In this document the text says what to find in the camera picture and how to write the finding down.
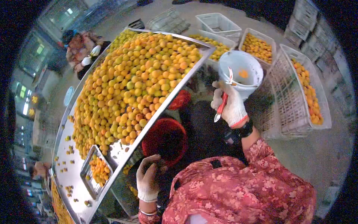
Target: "wall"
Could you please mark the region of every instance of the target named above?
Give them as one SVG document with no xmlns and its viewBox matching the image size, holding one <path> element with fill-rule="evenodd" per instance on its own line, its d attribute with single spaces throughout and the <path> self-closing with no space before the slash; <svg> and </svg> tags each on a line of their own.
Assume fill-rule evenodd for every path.
<svg viewBox="0 0 358 224">
<path fill-rule="evenodd" d="M 17 125 L 17 126 L 19 126 L 19 127 L 21 127 L 21 126 L 26 127 L 26 125 L 27 125 L 28 122 L 29 122 L 28 119 L 16 115 L 16 125 Z"/>
<path fill-rule="evenodd" d="M 13 72 L 13 79 L 14 82 L 20 82 L 22 85 L 26 87 L 26 89 L 29 89 L 31 91 L 34 91 L 34 86 L 32 86 L 32 81 L 34 80 L 32 77 L 30 77 L 28 74 L 26 74 L 23 70 L 19 68 L 15 68 Z"/>
</svg>

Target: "white plastic crate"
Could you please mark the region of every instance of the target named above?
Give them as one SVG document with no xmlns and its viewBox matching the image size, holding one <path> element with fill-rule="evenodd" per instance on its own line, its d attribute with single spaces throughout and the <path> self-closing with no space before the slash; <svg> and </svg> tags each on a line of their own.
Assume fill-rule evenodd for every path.
<svg viewBox="0 0 358 224">
<path fill-rule="evenodd" d="M 337 63 L 329 51 L 325 51 L 321 55 L 321 57 L 316 61 L 316 65 L 322 71 L 323 77 L 329 70 L 330 73 L 335 73 L 338 70 Z"/>
<path fill-rule="evenodd" d="M 220 36 L 220 35 L 217 35 L 214 33 L 210 33 L 210 32 L 204 31 L 204 30 L 189 29 L 189 30 L 185 31 L 184 34 L 182 34 L 182 35 L 188 37 L 189 35 L 193 35 L 193 34 L 200 34 L 203 37 L 208 37 L 213 40 L 216 40 L 219 43 L 223 43 L 224 45 L 229 47 L 231 51 L 234 50 L 235 47 L 237 46 L 237 44 L 230 39 L 227 39 L 223 36 Z M 215 71 L 219 71 L 219 62 L 218 61 L 214 61 L 214 60 L 208 58 L 208 60 L 206 61 L 206 65 L 211 66 Z"/>
<path fill-rule="evenodd" d="M 284 38 L 288 39 L 294 46 L 299 47 L 302 43 L 302 39 L 292 32 L 288 27 L 286 27 Z"/>
<path fill-rule="evenodd" d="M 308 111 L 307 100 L 298 75 L 291 63 L 295 58 L 310 72 L 310 85 L 316 90 L 320 112 L 324 118 L 322 125 L 312 124 Z M 306 133 L 314 129 L 332 127 L 331 116 L 322 83 L 310 59 L 304 54 L 280 44 L 277 58 L 267 73 L 274 89 L 276 102 L 281 116 L 283 133 Z"/>
<path fill-rule="evenodd" d="M 311 47 L 308 43 L 304 43 L 302 45 L 301 52 L 306 55 L 312 62 L 317 61 L 317 59 L 323 54 L 323 51 L 317 52 L 316 48 Z"/>
<path fill-rule="evenodd" d="M 321 44 L 330 52 L 334 52 L 337 45 L 335 36 L 330 30 L 324 29 L 318 25 L 313 34 L 319 39 Z"/>
<path fill-rule="evenodd" d="M 306 40 L 309 33 L 311 32 L 309 24 L 300 23 L 294 17 L 290 18 L 288 28 L 297 36 L 299 36 L 302 40 Z"/>
<path fill-rule="evenodd" d="M 324 17 L 321 17 L 318 24 L 313 31 L 313 34 L 320 40 L 322 45 L 331 53 L 334 53 L 337 48 L 337 39 Z"/>
<path fill-rule="evenodd" d="M 273 62 L 275 60 L 275 58 L 276 58 L 276 43 L 275 43 L 275 40 L 272 39 L 271 37 L 266 36 L 265 34 L 262 34 L 262 33 L 258 32 L 258 31 L 256 31 L 256 30 L 253 30 L 253 29 L 250 29 L 250 28 L 247 28 L 245 30 L 245 32 L 243 33 L 243 35 L 241 37 L 241 41 L 240 41 L 240 44 L 239 44 L 239 50 L 243 51 L 242 46 L 244 44 L 246 35 L 248 33 L 254 35 L 255 37 L 257 37 L 257 38 L 259 38 L 261 40 L 266 41 L 267 44 L 272 46 L 271 47 L 271 52 L 272 52 L 272 62 Z M 256 58 L 258 60 L 258 62 L 260 62 L 260 64 L 261 64 L 263 69 L 268 70 L 271 67 L 270 63 L 265 62 L 264 60 L 262 60 L 260 58 L 257 58 L 255 56 L 253 56 L 253 57 Z"/>
<path fill-rule="evenodd" d="M 146 24 L 146 29 L 176 34 L 181 34 L 189 27 L 190 23 L 182 19 L 174 8 L 159 14 Z"/>
<path fill-rule="evenodd" d="M 202 14 L 195 17 L 198 20 L 200 29 L 226 37 L 235 42 L 239 41 L 242 29 L 221 13 Z"/>
<path fill-rule="evenodd" d="M 307 24 L 312 31 L 317 22 L 318 10 L 306 0 L 297 0 L 292 15 L 300 22 Z"/>
</svg>

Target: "metal tray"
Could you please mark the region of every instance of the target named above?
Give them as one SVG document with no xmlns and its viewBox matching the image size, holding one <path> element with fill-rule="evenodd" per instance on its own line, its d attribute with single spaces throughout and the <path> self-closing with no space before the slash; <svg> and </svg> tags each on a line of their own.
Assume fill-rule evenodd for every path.
<svg viewBox="0 0 358 224">
<path fill-rule="evenodd" d="M 190 80 L 190 78 L 196 73 L 196 71 L 204 64 L 204 62 L 209 58 L 209 56 L 215 51 L 216 47 L 206 44 L 204 42 L 198 41 L 193 38 L 185 37 L 178 34 L 172 34 L 172 33 L 166 33 L 166 32 L 160 32 L 160 31 L 152 31 L 152 30 L 143 30 L 143 29 L 130 29 L 131 31 L 139 32 L 139 33 L 147 33 L 147 32 L 153 32 L 153 33 L 162 33 L 162 34 L 171 34 L 173 37 L 181 40 L 185 40 L 188 43 L 195 43 L 201 54 L 202 58 L 195 64 L 195 66 L 191 69 L 191 71 L 184 77 L 184 79 L 178 83 L 176 88 L 170 93 L 170 95 L 167 97 L 167 99 L 162 103 L 160 108 L 157 110 L 157 112 L 153 115 L 153 117 L 150 119 L 150 121 L 147 123 L 145 128 L 142 130 L 141 134 L 136 138 L 133 145 L 122 145 L 120 142 L 115 142 L 113 145 L 110 146 L 110 150 L 108 151 L 108 155 L 106 156 L 107 162 L 111 165 L 113 168 L 113 175 L 108 179 L 106 182 L 106 186 L 103 187 L 102 192 L 97 195 L 96 200 L 92 202 L 92 206 L 88 207 L 85 206 L 83 201 L 92 199 L 92 196 L 89 194 L 86 186 L 82 182 L 80 178 L 80 170 L 83 166 L 83 160 L 81 159 L 78 150 L 74 150 L 75 153 L 71 155 L 66 154 L 66 150 L 69 145 L 74 146 L 76 143 L 71 139 L 70 141 L 65 141 L 65 136 L 69 135 L 71 136 L 74 128 L 73 124 L 70 122 L 67 122 L 67 115 L 73 115 L 74 114 L 74 108 L 76 104 L 76 100 L 79 96 L 79 94 L 82 91 L 82 88 L 87 80 L 87 77 L 89 74 L 95 69 L 98 64 L 106 57 L 107 52 L 106 50 L 96 59 L 96 61 L 92 64 L 92 66 L 89 68 L 87 73 L 84 75 L 80 83 L 78 84 L 69 105 L 67 106 L 62 120 L 61 125 L 57 133 L 56 137 L 56 143 L 55 143 L 55 149 L 54 149 L 54 155 L 53 155 L 53 171 L 57 174 L 57 176 L 54 178 L 55 183 L 57 186 L 63 185 L 73 185 L 74 191 L 73 191 L 73 197 L 68 198 L 66 196 L 66 192 L 63 189 L 58 188 L 58 192 L 62 198 L 62 201 L 67 208 L 70 216 L 74 220 L 75 223 L 90 223 L 92 217 L 94 216 L 96 210 L 98 209 L 101 201 L 105 197 L 105 195 L 110 190 L 112 184 L 115 183 L 116 177 L 121 172 L 123 166 L 126 164 L 127 160 L 131 157 L 132 153 L 134 152 L 135 148 L 138 146 L 138 144 L 141 142 L 142 138 L 146 135 L 147 131 L 150 129 L 150 127 L 155 123 L 155 121 L 158 119 L 160 114 L 166 110 L 166 108 L 169 106 L 171 101 L 175 98 L 175 96 L 178 94 L 178 92 L 185 86 L 185 84 Z M 54 161 L 55 156 L 59 156 L 59 161 L 66 161 L 69 162 L 71 159 L 75 159 L 75 164 L 71 165 L 71 172 L 68 173 L 61 173 L 57 172 L 57 169 L 60 169 L 61 167 L 57 167 L 56 163 Z M 73 202 L 73 199 L 76 198 L 79 200 L 79 202 Z"/>
<path fill-rule="evenodd" d="M 90 166 L 90 161 L 92 161 L 93 155 L 96 155 L 98 158 L 102 159 L 102 161 L 104 161 L 107 164 L 108 168 L 110 169 L 109 178 L 113 175 L 113 170 L 112 170 L 111 165 L 107 162 L 106 158 L 102 155 L 101 151 L 98 149 L 97 145 L 93 145 L 87 155 L 86 160 L 83 163 L 83 166 L 82 166 L 82 169 L 81 169 L 81 172 L 79 175 L 81 176 L 81 179 L 82 179 L 84 185 L 86 186 L 91 197 L 96 200 L 97 196 L 101 194 L 101 192 L 103 191 L 103 188 L 105 188 L 106 185 L 108 184 L 108 181 L 106 181 L 104 186 L 101 187 L 100 184 L 96 183 L 96 181 L 93 179 L 91 166 Z"/>
</svg>

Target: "white bucket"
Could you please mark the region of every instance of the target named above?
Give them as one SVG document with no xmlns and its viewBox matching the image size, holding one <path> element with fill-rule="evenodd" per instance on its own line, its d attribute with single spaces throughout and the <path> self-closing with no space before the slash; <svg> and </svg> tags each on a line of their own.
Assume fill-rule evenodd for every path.
<svg viewBox="0 0 358 224">
<path fill-rule="evenodd" d="M 260 63 L 250 54 L 243 51 L 228 51 L 219 59 L 219 80 L 228 82 L 230 80 L 229 67 L 233 72 L 233 86 L 243 100 L 246 100 L 262 83 L 263 70 Z M 247 78 L 239 75 L 246 71 Z"/>
</svg>

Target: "wristwatch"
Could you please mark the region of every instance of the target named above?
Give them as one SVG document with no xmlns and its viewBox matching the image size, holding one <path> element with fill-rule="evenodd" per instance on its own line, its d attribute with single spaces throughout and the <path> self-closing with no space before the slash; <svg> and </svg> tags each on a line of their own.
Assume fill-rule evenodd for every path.
<svg viewBox="0 0 358 224">
<path fill-rule="evenodd" d="M 241 128 L 233 129 L 225 134 L 226 144 L 235 144 L 241 141 L 242 138 L 249 136 L 252 133 L 252 120 L 249 120 Z"/>
</svg>

